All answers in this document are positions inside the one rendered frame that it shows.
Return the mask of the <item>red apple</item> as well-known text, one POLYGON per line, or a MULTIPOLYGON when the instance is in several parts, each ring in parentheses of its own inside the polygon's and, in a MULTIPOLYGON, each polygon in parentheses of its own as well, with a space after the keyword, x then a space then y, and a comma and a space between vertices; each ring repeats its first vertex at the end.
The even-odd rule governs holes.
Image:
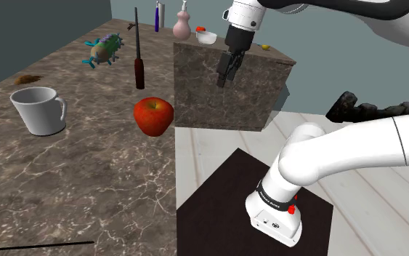
POLYGON ((147 97, 134 105, 133 115, 144 134, 158 137, 173 122, 174 109, 170 103, 161 98, 147 97))

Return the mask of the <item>dark robot stand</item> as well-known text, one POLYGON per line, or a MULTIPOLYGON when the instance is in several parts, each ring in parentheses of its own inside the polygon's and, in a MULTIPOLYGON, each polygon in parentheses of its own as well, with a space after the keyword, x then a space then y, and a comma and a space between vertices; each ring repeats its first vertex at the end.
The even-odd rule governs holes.
POLYGON ((287 247, 250 224, 246 197, 269 167, 236 149, 177 210, 177 256, 327 256, 333 205, 302 188, 303 230, 287 247))

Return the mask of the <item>brown flat lump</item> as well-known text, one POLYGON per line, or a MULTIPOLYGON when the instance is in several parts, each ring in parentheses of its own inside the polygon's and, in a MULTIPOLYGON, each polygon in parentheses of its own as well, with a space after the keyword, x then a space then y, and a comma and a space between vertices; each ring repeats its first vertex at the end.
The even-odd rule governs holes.
POLYGON ((37 76, 37 75, 22 75, 18 76, 14 80, 14 84, 16 85, 21 85, 21 84, 30 84, 36 81, 39 81, 43 78, 43 76, 37 76))

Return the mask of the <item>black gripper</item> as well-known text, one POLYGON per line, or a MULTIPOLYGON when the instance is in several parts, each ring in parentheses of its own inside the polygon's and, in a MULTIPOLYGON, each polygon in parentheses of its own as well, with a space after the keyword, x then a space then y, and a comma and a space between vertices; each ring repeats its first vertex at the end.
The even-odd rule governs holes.
POLYGON ((254 31, 246 31, 229 25, 224 40, 225 44, 229 47, 229 52, 222 53, 216 68, 218 73, 216 85, 218 87, 222 88, 224 86, 226 77, 228 81, 232 81, 235 78, 235 74, 243 62, 245 51, 248 51, 251 47, 254 35, 254 31))

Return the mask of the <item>thin black rod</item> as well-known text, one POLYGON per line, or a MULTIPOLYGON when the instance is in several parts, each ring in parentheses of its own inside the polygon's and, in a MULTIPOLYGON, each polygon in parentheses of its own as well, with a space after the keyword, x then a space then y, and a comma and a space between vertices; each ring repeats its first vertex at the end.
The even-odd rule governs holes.
POLYGON ((34 244, 34 245, 13 246, 13 247, 0 247, 0 251, 13 250, 13 249, 37 249, 37 248, 47 248, 47 247, 66 247, 66 246, 94 244, 94 243, 95 243, 94 241, 75 241, 75 242, 63 242, 63 243, 54 243, 54 244, 34 244))

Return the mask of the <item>white bowl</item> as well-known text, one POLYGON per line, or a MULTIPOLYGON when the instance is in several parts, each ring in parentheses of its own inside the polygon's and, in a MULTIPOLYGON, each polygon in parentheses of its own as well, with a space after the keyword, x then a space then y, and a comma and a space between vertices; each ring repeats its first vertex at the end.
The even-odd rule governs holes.
POLYGON ((208 31, 197 31, 196 39, 200 44, 212 45, 216 42, 217 35, 208 31))

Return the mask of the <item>dark rocky lump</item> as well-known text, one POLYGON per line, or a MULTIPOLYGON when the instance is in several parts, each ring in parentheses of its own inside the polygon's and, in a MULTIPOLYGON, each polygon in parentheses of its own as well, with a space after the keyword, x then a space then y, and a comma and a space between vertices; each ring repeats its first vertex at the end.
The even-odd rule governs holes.
POLYGON ((389 106, 385 109, 378 109, 376 105, 370 103, 362 103, 356 106, 356 102, 357 97, 346 91, 333 104, 325 117, 334 123, 358 123, 409 114, 409 102, 389 106))

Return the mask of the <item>green spiky toy creature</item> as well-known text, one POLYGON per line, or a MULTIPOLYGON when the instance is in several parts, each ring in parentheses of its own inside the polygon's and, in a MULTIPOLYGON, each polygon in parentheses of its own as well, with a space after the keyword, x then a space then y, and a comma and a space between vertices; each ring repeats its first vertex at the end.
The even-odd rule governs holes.
POLYGON ((99 65, 100 63, 112 65, 118 59, 116 52, 124 45, 122 41, 119 33, 109 33, 93 42, 85 41, 84 44, 90 46, 91 51, 89 58, 81 62, 89 64, 92 68, 95 68, 95 64, 99 65))

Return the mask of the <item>white mug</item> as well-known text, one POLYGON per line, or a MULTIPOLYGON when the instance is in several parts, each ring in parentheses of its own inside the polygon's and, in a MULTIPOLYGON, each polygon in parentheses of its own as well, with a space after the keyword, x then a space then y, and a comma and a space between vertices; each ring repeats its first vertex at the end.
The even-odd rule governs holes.
POLYGON ((68 104, 52 88, 27 87, 9 99, 32 135, 50 136, 66 127, 68 104))

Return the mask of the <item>pink soap dispenser bottle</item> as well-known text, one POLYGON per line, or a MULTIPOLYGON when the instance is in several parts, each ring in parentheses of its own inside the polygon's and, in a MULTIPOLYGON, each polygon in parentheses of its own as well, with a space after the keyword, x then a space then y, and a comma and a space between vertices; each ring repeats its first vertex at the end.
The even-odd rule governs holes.
POLYGON ((187 12, 187 0, 182 0, 182 8, 177 13, 177 22, 173 27, 174 36, 181 40, 188 40, 191 35, 191 28, 189 25, 190 15, 187 12))

